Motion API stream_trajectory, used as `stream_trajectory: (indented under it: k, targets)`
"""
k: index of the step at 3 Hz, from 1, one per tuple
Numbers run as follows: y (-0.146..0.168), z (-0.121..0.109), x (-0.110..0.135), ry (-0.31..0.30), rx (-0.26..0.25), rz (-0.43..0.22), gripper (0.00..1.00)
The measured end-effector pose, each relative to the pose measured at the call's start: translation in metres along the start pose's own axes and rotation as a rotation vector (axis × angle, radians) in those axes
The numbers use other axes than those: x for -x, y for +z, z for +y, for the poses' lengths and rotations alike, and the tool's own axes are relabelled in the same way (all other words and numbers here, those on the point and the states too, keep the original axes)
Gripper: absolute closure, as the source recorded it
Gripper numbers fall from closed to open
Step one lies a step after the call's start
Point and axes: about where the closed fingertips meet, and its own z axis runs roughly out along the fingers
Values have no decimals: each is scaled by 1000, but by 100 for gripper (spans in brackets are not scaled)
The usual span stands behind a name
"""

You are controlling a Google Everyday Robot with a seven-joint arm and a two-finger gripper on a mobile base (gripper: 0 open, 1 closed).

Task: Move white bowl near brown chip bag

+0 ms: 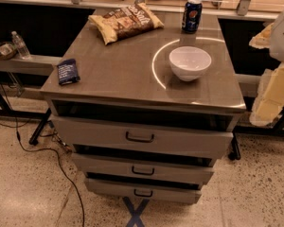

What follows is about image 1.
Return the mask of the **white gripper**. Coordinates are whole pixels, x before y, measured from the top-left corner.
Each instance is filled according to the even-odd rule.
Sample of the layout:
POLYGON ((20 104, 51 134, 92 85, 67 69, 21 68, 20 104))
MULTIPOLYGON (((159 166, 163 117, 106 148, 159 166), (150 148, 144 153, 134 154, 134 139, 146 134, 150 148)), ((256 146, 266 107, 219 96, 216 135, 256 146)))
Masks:
POLYGON ((284 107, 284 10, 249 45, 257 49, 270 47, 270 56, 282 61, 275 70, 266 69, 260 78, 249 121, 262 127, 271 124, 284 107))

